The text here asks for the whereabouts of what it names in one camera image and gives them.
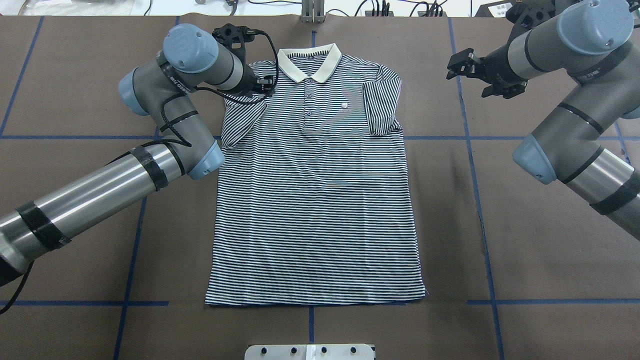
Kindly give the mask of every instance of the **white collar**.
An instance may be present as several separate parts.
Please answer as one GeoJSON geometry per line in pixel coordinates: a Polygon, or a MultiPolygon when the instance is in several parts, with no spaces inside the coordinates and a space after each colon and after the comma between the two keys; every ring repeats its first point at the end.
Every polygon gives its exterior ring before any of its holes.
{"type": "Polygon", "coordinates": [[[289,76],[293,81],[299,83],[307,78],[312,78],[316,80],[318,83],[324,83],[327,79],[333,74],[335,68],[338,66],[338,62],[340,62],[340,58],[342,57],[342,53],[336,44],[329,44],[319,47],[311,47],[309,49],[281,49],[278,53],[278,63],[280,69],[289,76]],[[318,71],[308,76],[302,70],[298,69],[293,62],[289,59],[287,55],[290,54],[315,54],[320,51],[329,50],[329,54],[327,54],[326,59],[320,69],[318,71]]]}

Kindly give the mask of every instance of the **white floor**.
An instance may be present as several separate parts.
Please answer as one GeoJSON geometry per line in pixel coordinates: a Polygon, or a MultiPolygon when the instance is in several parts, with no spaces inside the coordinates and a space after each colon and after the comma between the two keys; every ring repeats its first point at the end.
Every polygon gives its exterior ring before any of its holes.
{"type": "MultiPolygon", "coordinates": [[[[248,0],[239,0],[236,15],[283,15],[300,14],[299,4],[250,4],[248,0]]],[[[402,0],[389,0],[390,9],[395,16],[409,16],[415,6],[402,0]]],[[[496,2],[496,0],[447,0],[442,8],[450,17],[468,17],[482,4],[496,2]]],[[[375,0],[368,0],[358,13],[363,16],[365,10],[371,10],[375,0]]],[[[231,7],[225,0],[206,0],[205,4],[196,4],[195,0],[2,0],[0,14],[3,15],[143,15],[151,4],[148,15],[184,15],[186,13],[203,13],[206,15],[228,15],[231,7]]],[[[353,15],[360,4],[359,0],[326,0],[325,10],[340,9],[353,15]]]]}

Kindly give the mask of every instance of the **black and white stripes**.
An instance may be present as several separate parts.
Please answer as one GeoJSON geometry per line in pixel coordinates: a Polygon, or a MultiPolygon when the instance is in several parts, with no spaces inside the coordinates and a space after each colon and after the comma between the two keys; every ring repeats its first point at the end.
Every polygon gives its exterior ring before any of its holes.
{"type": "MultiPolygon", "coordinates": [[[[227,103],[206,304],[375,304],[424,296],[400,79],[332,51],[292,50],[274,95],[227,103]]],[[[273,73],[272,61],[252,65],[273,73]]]]}

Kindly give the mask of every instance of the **light blue joint cap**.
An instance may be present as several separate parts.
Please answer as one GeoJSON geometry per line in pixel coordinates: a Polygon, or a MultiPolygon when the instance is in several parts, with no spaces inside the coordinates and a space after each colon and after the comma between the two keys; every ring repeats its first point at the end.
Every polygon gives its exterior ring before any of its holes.
{"type": "Polygon", "coordinates": [[[557,31],[571,50],[607,54],[624,44],[634,29],[626,0],[583,0],[558,15],[557,31]]]}
{"type": "Polygon", "coordinates": [[[622,115],[623,119],[640,119],[640,106],[638,106],[634,111],[626,113],[622,115]]]}
{"type": "Polygon", "coordinates": [[[221,167],[225,162],[225,156],[222,155],[222,151],[218,147],[218,143],[214,140],[213,145],[207,154],[198,162],[198,164],[193,168],[193,170],[189,173],[189,176],[198,180],[206,175],[209,175],[210,172],[216,170],[221,167]]]}
{"type": "Polygon", "coordinates": [[[557,179],[549,158],[531,134],[513,152],[513,161],[545,185],[557,179]]]}
{"type": "Polygon", "coordinates": [[[136,69],[137,67],[131,70],[130,73],[120,80],[120,83],[118,84],[118,93],[120,93],[120,97],[125,105],[127,105],[133,112],[141,116],[147,116],[149,113],[140,106],[138,98],[136,98],[136,93],[133,91],[133,73],[136,72],[136,69]]]}
{"type": "Polygon", "coordinates": [[[218,42],[210,33],[192,24],[179,24],[164,38],[164,57],[176,69],[203,72],[218,58],[218,42]]]}

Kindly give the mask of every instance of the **shirt sleeve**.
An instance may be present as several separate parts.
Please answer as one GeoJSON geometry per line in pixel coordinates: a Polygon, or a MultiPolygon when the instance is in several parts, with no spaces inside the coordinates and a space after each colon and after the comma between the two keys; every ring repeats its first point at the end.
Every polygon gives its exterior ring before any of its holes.
{"type": "Polygon", "coordinates": [[[402,80],[390,68],[381,65],[375,81],[362,84],[364,106],[373,136],[384,136],[402,130],[396,118],[402,80]]]}
{"type": "MultiPolygon", "coordinates": [[[[242,97],[242,100],[251,101],[252,98],[242,97]]],[[[221,134],[222,147],[231,149],[236,146],[262,116],[266,108],[266,101],[244,105],[225,99],[225,118],[222,122],[221,134]]]]}

